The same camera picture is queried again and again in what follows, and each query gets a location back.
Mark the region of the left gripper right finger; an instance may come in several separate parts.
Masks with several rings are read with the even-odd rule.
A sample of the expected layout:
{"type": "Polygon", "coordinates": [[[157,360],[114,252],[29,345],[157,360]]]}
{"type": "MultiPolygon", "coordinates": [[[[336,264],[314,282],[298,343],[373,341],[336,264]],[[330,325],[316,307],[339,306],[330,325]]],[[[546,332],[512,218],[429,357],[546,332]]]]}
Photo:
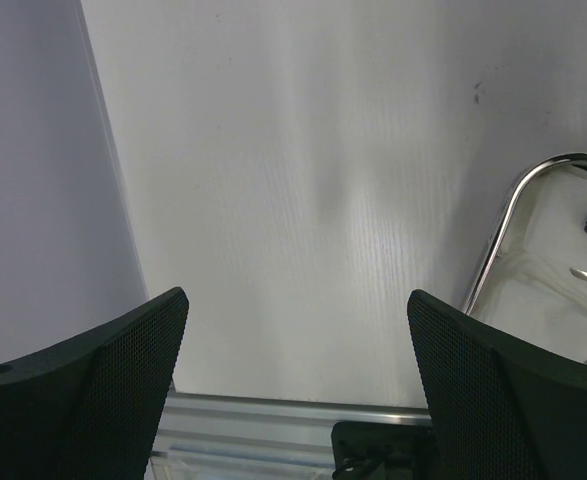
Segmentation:
{"type": "Polygon", "coordinates": [[[413,349],[450,479],[587,479],[587,365],[415,290],[413,349]]]}

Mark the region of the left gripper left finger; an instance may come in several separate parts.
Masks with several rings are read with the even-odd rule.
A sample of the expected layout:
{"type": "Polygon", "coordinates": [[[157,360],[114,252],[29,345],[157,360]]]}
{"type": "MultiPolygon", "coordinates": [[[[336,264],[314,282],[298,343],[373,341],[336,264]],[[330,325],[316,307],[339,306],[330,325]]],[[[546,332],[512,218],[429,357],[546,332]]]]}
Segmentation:
{"type": "Polygon", "coordinates": [[[174,287],[0,364],[0,479],[143,478],[188,310],[174,287]]]}

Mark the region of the stainless steel tray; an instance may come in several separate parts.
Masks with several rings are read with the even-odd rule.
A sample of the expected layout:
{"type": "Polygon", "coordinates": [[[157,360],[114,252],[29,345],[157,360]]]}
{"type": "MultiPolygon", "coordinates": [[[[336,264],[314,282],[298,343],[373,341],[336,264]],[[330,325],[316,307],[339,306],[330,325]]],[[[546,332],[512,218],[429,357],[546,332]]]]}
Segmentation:
{"type": "Polygon", "coordinates": [[[531,253],[587,272],[586,220],[587,154],[560,155],[524,173],[507,194],[464,313],[469,315],[495,260],[505,255],[531,253]]]}

